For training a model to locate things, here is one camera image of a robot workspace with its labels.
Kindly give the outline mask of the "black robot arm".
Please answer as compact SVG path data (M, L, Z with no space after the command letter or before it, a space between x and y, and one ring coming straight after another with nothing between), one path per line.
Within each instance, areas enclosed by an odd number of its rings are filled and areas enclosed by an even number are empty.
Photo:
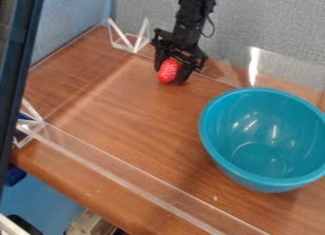
M215 24L209 18L216 0L179 0L176 24L172 32L155 29L151 44L155 46L154 68L162 83L182 85L191 74L203 72L207 54L200 49L200 38L211 38L204 34L204 24Z

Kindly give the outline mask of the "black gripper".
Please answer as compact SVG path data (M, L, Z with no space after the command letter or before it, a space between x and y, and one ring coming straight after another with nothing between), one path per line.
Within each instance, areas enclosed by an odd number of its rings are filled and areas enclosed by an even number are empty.
M199 46L187 49L182 45L178 45L174 41L174 35L163 29L155 29L155 36L151 40L151 44L155 47L155 70L159 71L163 62L174 57L182 63L180 68L176 73L175 83L182 85L190 78L194 70L196 72L203 72L204 63L208 59L207 54L203 52Z

